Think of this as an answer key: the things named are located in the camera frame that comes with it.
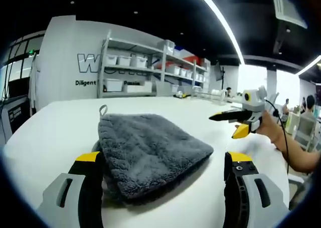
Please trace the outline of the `person's right hand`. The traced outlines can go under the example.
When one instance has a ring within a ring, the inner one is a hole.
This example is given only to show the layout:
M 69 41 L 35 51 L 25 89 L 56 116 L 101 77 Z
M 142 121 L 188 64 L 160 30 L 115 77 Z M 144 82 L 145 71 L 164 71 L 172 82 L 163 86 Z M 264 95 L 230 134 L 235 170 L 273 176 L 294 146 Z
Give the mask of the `person's right hand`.
M 281 127 L 272 119 L 267 111 L 262 113 L 262 122 L 256 133 L 268 137 L 273 144 L 277 144 L 283 134 Z

